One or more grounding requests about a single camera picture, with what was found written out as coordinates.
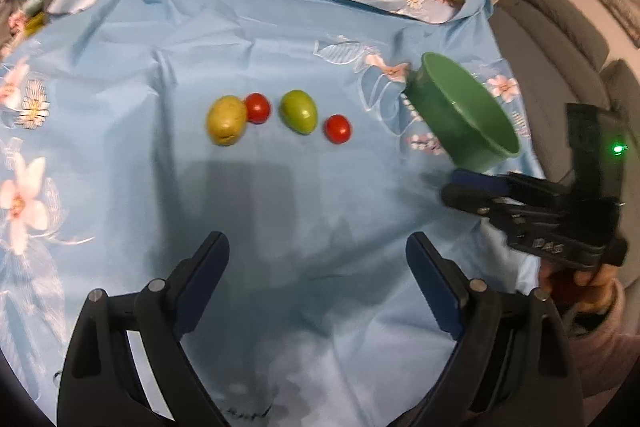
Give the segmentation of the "person's right hand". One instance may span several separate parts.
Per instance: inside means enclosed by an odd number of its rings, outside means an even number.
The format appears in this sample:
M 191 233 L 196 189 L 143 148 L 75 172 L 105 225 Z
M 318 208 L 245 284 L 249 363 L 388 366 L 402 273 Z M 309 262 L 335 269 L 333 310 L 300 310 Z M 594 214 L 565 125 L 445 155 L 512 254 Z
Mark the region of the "person's right hand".
M 615 265 L 600 265 L 597 270 L 591 271 L 574 271 L 541 259 L 538 286 L 547 291 L 560 311 L 601 313 L 615 300 L 617 272 Z

